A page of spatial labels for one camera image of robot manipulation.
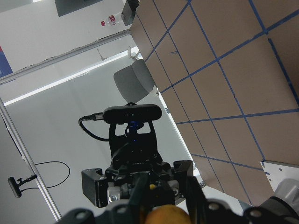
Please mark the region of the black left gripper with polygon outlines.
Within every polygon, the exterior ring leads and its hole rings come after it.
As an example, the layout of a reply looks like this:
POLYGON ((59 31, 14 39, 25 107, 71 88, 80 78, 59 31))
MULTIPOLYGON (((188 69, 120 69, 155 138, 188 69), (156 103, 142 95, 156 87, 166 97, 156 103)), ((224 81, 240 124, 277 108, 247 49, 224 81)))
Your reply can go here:
POLYGON ((144 126, 142 122, 128 122, 123 135, 116 135, 116 126, 109 127, 110 167, 81 172, 85 197, 98 208, 130 199, 134 192, 144 193, 151 207, 178 204, 184 199, 186 178, 193 175, 193 162, 180 160, 170 165, 163 161, 152 122, 148 133, 138 133, 144 126))

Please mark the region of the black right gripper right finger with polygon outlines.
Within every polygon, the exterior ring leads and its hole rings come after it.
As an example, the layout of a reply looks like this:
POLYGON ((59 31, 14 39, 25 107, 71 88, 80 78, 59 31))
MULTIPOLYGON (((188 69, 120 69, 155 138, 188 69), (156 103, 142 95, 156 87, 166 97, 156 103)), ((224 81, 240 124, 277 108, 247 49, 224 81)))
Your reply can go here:
POLYGON ((186 205, 193 224, 233 224, 236 215, 220 199, 206 198, 194 176, 186 178, 186 205))

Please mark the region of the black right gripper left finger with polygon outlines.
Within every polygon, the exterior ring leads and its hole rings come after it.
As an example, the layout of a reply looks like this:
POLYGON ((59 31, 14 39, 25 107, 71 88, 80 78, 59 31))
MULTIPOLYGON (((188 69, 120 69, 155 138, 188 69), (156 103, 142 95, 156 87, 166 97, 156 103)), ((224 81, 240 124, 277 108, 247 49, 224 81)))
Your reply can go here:
POLYGON ((145 200, 149 191, 148 174, 138 174, 130 198, 110 203, 102 214, 102 222, 104 224, 139 224, 141 211, 148 208, 145 200))

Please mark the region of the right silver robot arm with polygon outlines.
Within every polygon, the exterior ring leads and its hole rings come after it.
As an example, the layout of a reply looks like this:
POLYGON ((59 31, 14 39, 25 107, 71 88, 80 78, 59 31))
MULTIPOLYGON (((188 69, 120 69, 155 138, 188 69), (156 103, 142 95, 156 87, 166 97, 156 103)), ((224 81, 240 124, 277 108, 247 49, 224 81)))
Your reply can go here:
POLYGON ((187 177, 187 211, 167 204, 149 206, 149 188, 138 181, 129 200, 108 206, 109 224, 297 224, 299 222, 299 182, 285 179, 274 195, 257 207, 247 208, 242 215, 235 214, 226 202, 206 199, 197 179, 187 177))

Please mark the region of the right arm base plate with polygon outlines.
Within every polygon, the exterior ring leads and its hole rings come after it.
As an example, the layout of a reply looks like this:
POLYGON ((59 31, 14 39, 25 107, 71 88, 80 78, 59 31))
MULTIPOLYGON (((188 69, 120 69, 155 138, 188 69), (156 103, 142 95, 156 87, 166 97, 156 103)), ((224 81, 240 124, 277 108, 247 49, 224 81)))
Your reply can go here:
POLYGON ((284 179, 299 180, 299 166, 276 161, 261 161, 262 169, 275 191, 284 179))

